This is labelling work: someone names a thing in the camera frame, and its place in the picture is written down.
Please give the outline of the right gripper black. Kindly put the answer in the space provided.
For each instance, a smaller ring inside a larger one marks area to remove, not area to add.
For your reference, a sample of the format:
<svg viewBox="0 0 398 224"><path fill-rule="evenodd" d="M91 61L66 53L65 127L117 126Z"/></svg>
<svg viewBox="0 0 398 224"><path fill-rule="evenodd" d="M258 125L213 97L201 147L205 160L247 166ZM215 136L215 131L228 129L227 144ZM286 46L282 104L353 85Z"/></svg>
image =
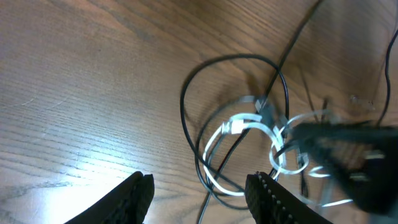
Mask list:
<svg viewBox="0 0 398 224"><path fill-rule="evenodd" d="M323 166L368 213L387 215L397 200L397 127L302 123L292 143Z"/></svg>

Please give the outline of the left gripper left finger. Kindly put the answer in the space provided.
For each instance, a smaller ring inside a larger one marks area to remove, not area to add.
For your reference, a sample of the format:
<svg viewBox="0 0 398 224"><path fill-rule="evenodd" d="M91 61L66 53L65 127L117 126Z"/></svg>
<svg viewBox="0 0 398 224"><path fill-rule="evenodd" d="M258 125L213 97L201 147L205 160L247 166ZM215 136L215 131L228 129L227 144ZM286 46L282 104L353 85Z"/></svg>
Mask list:
<svg viewBox="0 0 398 224"><path fill-rule="evenodd" d="M137 171L68 223L143 224L154 192L153 175Z"/></svg>

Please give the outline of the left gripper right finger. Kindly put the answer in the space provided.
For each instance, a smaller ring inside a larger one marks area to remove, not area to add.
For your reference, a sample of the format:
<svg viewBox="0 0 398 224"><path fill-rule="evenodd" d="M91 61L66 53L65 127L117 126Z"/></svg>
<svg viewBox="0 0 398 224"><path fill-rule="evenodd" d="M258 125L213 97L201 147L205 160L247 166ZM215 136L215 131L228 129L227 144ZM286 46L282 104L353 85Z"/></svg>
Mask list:
<svg viewBox="0 0 398 224"><path fill-rule="evenodd" d="M332 224L264 172L247 175L244 196L257 224Z"/></svg>

